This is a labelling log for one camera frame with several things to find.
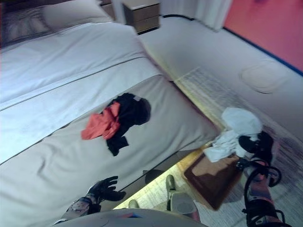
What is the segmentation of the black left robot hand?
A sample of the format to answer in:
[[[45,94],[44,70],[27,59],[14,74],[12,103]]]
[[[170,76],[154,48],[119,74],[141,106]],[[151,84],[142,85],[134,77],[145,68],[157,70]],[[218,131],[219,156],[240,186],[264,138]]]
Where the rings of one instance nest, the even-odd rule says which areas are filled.
[[[121,201],[126,196],[126,192],[116,191],[117,180],[118,176],[112,176],[98,181],[89,188],[85,197],[98,205],[103,201]]]

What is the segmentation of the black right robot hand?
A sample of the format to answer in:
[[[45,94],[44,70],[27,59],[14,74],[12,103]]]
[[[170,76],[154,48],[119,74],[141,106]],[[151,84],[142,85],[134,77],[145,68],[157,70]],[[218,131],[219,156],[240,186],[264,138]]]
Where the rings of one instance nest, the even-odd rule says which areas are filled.
[[[252,141],[249,136],[240,136],[238,142],[242,149],[253,154],[253,158],[259,158],[271,164],[274,140],[268,133],[262,131],[257,135],[256,141]]]

